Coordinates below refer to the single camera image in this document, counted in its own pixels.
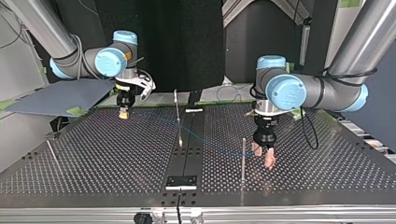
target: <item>cable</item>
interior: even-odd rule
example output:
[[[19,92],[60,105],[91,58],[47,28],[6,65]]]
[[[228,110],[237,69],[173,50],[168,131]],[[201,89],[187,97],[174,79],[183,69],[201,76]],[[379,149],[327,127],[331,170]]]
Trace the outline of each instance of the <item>cable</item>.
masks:
[[[314,77],[317,77],[317,78],[330,78],[330,79],[354,78],[354,77],[368,77],[368,76],[371,76],[371,75],[375,74],[375,73],[378,71],[377,68],[374,68],[373,70],[368,71],[368,72],[363,72],[363,73],[358,73],[358,74],[352,74],[352,75],[339,75],[339,76],[334,76],[334,75],[330,74],[328,70],[329,70],[329,68],[325,68],[325,69],[323,69],[321,72],[319,72],[319,73],[318,73],[316,76],[314,76]]]
[[[297,10],[298,6],[300,5],[300,1],[297,1],[296,8],[294,9],[294,16],[293,16],[293,36],[296,37],[296,17],[297,17]]]
[[[78,1],[83,7],[85,7],[87,10],[89,10],[91,13],[95,14],[96,16],[99,16],[99,14],[97,12],[95,12],[92,9],[90,9],[89,7],[85,6],[85,4],[81,2],[81,0],[78,0]]]
[[[317,130],[315,129],[315,126],[312,123],[311,119],[308,117],[308,115],[306,115],[306,119],[308,119],[309,125],[311,125],[312,131],[314,132],[314,136],[315,136],[316,145],[313,147],[311,142],[308,139],[308,135],[306,134],[305,123],[304,123],[304,111],[303,111],[302,107],[300,107],[300,115],[301,115],[301,123],[303,125],[303,131],[304,131],[304,137],[305,137],[306,143],[309,145],[309,147],[316,150],[319,148],[319,140],[318,140]]]
[[[247,84],[247,85],[245,85],[245,86],[243,86],[243,87],[240,87],[240,88],[236,88],[236,87],[234,87],[234,86],[222,86],[222,87],[220,87],[220,88],[218,88],[218,90],[216,91],[216,98],[218,98],[218,101],[221,101],[220,100],[220,98],[219,98],[219,92],[220,92],[220,90],[222,90],[222,89],[224,89],[224,88],[228,88],[228,87],[230,87],[230,88],[233,88],[234,90],[236,90],[236,91],[239,91],[239,90],[242,90],[242,89],[244,89],[246,86],[248,86],[248,85],[250,85],[250,84]],[[229,102],[229,103],[233,103],[233,102],[235,102],[236,101],[236,98],[239,96],[239,99],[240,99],[240,102],[242,103],[242,95],[241,95],[241,93],[237,93],[236,95],[235,95],[235,97],[233,98],[233,100],[231,101],[231,102]]]
[[[22,26],[20,26],[20,32],[18,33],[17,37],[13,41],[9,42],[8,44],[1,46],[0,49],[5,49],[6,47],[17,42],[17,40],[21,38],[22,31],[23,31]]]
[[[84,67],[88,74],[90,74],[91,76],[95,77],[98,80],[102,80],[101,78],[99,78],[99,76],[97,76],[95,74],[95,72],[91,69],[91,67],[89,66],[87,59],[85,58],[85,54],[84,54],[84,50],[82,48],[82,42],[81,39],[78,37],[78,35],[72,35],[73,38],[75,38],[76,43],[77,43],[77,47],[78,47],[78,55],[75,58],[75,60],[73,60],[73,62],[71,63],[57,63],[60,67],[70,67],[75,65],[76,63],[78,63],[78,74],[77,74],[77,80],[79,80],[81,78],[81,72],[82,72],[82,68]]]

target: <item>perforated metal table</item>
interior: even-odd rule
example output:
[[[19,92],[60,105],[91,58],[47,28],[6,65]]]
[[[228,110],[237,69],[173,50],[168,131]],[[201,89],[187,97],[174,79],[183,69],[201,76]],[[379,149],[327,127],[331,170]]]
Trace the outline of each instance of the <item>perforated metal table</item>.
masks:
[[[202,209],[205,216],[227,207],[230,214],[262,216],[266,209],[304,206],[327,214],[329,206],[364,206],[396,220],[396,165],[321,110],[308,112],[317,150],[305,142],[301,122],[282,115],[275,169],[265,169],[263,158],[248,150],[243,184],[242,138],[251,143],[256,129],[253,118],[244,117],[249,110],[244,104],[204,105],[204,112],[182,113],[180,125],[173,107],[135,108],[128,120],[118,119],[116,108],[94,110],[52,142],[57,159],[43,144],[0,174],[0,223],[21,214],[29,219],[32,210],[21,208],[38,209],[46,218],[62,208],[55,210],[58,216],[80,213],[86,220],[89,214],[124,220],[149,211],[177,221],[169,214]],[[197,190],[165,190],[168,176],[183,175],[197,176]]]

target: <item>robotic arm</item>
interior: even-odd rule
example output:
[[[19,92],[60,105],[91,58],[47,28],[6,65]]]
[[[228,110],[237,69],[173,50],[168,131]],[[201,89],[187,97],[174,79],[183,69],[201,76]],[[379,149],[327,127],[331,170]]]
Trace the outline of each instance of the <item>robotic arm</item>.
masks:
[[[117,103],[122,119],[128,119],[127,111],[134,104],[136,86],[144,89],[142,100],[155,90],[151,76],[136,68],[135,33],[116,31],[110,46],[84,52],[79,37],[67,32],[45,0],[6,0],[6,3],[52,57],[49,65],[57,77],[115,77],[120,89]]]
[[[301,106],[340,112],[361,109],[368,96],[363,83],[375,73],[395,38],[396,0],[367,0],[324,75],[288,74],[285,58],[260,57],[252,89],[258,125],[254,141],[273,147],[278,115]]]

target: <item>vertical metal pin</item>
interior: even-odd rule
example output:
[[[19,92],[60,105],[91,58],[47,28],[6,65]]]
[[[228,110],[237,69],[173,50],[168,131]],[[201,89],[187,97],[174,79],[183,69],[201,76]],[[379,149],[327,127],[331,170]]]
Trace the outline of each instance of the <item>vertical metal pin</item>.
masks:
[[[175,95],[175,104],[176,104],[176,112],[177,112],[177,122],[180,123],[180,114],[178,112],[177,90],[174,91],[174,95]]]
[[[247,154],[247,139],[242,139],[242,183],[245,184],[245,157]]]
[[[58,158],[56,157],[55,151],[52,148],[52,144],[50,143],[50,140],[47,139],[46,142],[47,142],[47,145],[49,146],[49,151],[50,151],[50,154],[52,154],[53,159],[58,161]]]

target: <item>black curtain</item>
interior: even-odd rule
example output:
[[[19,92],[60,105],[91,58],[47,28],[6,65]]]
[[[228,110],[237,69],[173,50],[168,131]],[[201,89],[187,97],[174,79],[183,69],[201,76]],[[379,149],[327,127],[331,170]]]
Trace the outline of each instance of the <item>black curtain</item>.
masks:
[[[138,35],[157,91],[196,91],[221,84],[225,50],[221,0],[52,0],[84,49],[112,42],[116,30]]]

